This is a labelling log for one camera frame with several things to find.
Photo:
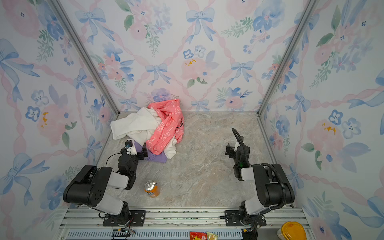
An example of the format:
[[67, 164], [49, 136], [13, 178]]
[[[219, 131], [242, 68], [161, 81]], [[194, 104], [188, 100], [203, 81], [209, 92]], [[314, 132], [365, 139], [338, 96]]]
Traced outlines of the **purple cloth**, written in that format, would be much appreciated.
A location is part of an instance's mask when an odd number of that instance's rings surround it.
[[[138, 142], [135, 142], [134, 145], [138, 153], [143, 151], [143, 147]], [[155, 155], [152, 152], [148, 151], [148, 156], [144, 157], [144, 160], [157, 163], [166, 163], [168, 158], [166, 157], [164, 152], [162, 152], [160, 155]]]

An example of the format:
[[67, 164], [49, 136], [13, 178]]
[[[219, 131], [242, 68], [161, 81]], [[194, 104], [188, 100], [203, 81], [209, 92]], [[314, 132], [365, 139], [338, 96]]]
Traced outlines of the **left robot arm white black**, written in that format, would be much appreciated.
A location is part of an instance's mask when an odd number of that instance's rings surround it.
[[127, 202], [107, 194], [106, 189], [131, 190], [137, 179], [139, 161], [148, 157], [148, 150], [144, 144], [138, 151], [134, 140], [128, 139], [119, 154], [117, 172], [112, 167], [84, 166], [66, 187], [63, 200], [103, 213], [99, 217], [104, 220], [104, 227], [142, 227], [146, 211], [130, 210]]

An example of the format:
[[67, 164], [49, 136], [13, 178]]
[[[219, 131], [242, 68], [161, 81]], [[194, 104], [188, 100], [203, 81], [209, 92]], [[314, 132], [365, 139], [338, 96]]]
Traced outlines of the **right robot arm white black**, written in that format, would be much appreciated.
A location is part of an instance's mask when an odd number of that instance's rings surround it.
[[227, 227], [265, 227], [265, 215], [295, 201], [295, 194], [285, 172], [279, 164], [250, 164], [250, 148], [236, 143], [227, 145], [225, 155], [234, 160], [234, 174], [239, 181], [255, 184], [255, 195], [243, 201], [237, 211], [225, 211], [221, 219]]

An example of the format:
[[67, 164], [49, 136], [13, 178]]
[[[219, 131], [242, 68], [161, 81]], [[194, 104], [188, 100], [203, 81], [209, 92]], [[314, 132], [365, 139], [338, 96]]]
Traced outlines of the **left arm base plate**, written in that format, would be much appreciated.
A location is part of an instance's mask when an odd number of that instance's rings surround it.
[[129, 210], [127, 217], [107, 214], [104, 217], [103, 227], [143, 227], [146, 213], [145, 210]]

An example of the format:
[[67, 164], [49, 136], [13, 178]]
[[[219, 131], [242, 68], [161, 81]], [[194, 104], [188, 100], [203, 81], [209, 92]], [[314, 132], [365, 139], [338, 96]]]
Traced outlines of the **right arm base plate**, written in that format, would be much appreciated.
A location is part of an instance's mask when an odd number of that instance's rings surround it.
[[227, 227], [265, 227], [267, 225], [264, 216], [248, 215], [239, 210], [226, 210], [220, 219], [225, 220]]

